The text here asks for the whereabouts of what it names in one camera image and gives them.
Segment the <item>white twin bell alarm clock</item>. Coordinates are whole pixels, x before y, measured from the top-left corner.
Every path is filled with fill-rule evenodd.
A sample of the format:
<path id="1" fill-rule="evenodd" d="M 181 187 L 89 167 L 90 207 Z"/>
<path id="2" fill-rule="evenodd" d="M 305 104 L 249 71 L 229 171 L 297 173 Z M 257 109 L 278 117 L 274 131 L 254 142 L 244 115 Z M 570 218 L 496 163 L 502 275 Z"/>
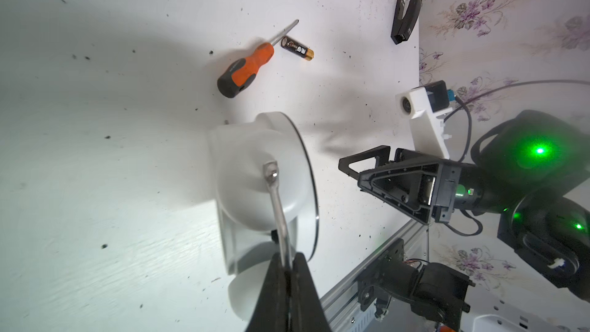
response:
<path id="1" fill-rule="evenodd" d="M 316 252 L 320 227 L 313 171 L 300 133 L 282 112 L 218 126 L 208 141 L 224 262 L 234 278 L 229 301 L 233 312 L 249 321 L 270 260 L 279 251 L 264 164 L 277 163 L 290 245 L 293 253 L 303 254 L 308 261 Z"/>

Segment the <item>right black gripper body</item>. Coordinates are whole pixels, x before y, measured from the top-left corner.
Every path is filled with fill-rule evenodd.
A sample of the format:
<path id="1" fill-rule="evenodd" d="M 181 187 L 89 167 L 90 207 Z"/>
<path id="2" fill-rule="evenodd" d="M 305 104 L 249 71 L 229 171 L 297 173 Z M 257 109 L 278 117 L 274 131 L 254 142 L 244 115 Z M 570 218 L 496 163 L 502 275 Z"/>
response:
<path id="1" fill-rule="evenodd" d="M 444 164 L 436 183 L 432 218 L 449 223 L 455 210 L 480 216 L 499 214 L 507 208 L 507 192 L 499 179 L 474 164 Z"/>

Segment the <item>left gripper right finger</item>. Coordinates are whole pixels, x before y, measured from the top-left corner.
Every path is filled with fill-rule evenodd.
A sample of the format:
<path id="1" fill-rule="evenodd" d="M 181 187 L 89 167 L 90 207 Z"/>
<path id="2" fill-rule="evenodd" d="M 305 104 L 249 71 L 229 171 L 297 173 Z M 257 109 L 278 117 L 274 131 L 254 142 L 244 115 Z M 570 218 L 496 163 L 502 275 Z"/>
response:
<path id="1" fill-rule="evenodd" d="M 290 272 L 290 331 L 331 332 L 302 253 L 296 253 Z"/>

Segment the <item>orange handled screwdriver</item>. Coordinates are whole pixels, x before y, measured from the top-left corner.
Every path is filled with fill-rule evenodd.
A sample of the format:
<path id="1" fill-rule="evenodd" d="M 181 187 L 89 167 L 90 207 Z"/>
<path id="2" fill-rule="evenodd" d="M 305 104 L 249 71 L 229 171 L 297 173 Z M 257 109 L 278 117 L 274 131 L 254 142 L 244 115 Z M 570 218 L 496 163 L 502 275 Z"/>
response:
<path id="1" fill-rule="evenodd" d="M 235 98 L 247 89 L 255 80 L 260 68 L 273 57 L 274 46 L 299 22 L 300 20 L 296 19 L 271 41 L 258 46 L 251 55 L 233 62 L 218 78 L 217 85 L 221 95 L 226 98 Z"/>

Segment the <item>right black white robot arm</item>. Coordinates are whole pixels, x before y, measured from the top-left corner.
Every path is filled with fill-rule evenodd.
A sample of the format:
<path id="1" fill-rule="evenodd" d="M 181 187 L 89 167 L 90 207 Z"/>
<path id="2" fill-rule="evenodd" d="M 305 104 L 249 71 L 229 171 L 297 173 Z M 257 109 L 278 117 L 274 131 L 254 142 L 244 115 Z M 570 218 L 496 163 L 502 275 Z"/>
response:
<path id="1" fill-rule="evenodd" d="M 341 158 L 359 189 L 421 224 L 455 211 L 500 216 L 497 236 L 559 288 L 589 299 L 589 212 L 568 198 L 589 178 L 589 136 L 525 110 L 492 128 L 470 162 L 381 145 Z"/>

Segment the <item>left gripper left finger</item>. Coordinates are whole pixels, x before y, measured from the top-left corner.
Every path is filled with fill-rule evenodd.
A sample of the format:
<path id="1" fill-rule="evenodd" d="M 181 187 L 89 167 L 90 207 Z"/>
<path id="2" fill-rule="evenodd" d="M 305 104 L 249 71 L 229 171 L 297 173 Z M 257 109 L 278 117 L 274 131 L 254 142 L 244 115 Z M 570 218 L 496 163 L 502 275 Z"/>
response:
<path id="1" fill-rule="evenodd" d="M 246 332 L 290 330 L 290 272 L 276 253 L 270 261 L 261 293 Z"/>

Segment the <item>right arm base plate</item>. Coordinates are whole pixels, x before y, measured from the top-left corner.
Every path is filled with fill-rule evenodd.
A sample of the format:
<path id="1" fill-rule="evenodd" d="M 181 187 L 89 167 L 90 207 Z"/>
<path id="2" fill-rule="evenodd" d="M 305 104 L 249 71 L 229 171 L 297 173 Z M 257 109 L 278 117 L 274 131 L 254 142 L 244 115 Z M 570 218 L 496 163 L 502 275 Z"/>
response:
<path id="1" fill-rule="evenodd" d="M 393 298 L 407 303 L 413 313 L 428 321 L 460 330 L 462 315 L 470 312 L 466 294 L 475 284 L 444 264 L 412 267 L 403 259 L 404 244 L 404 239 L 397 238 L 356 279 L 361 310 L 374 301 L 387 303 Z"/>

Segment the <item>black gold AA battery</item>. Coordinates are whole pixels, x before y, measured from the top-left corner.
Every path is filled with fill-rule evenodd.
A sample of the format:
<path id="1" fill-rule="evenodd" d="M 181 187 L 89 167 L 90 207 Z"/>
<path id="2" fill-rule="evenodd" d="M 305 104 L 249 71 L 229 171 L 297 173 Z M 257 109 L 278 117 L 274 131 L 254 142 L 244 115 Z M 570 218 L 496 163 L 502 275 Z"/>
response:
<path id="1" fill-rule="evenodd" d="M 312 49 L 289 36 L 284 36 L 281 39 L 281 47 L 306 61 L 311 61 L 314 58 Z"/>

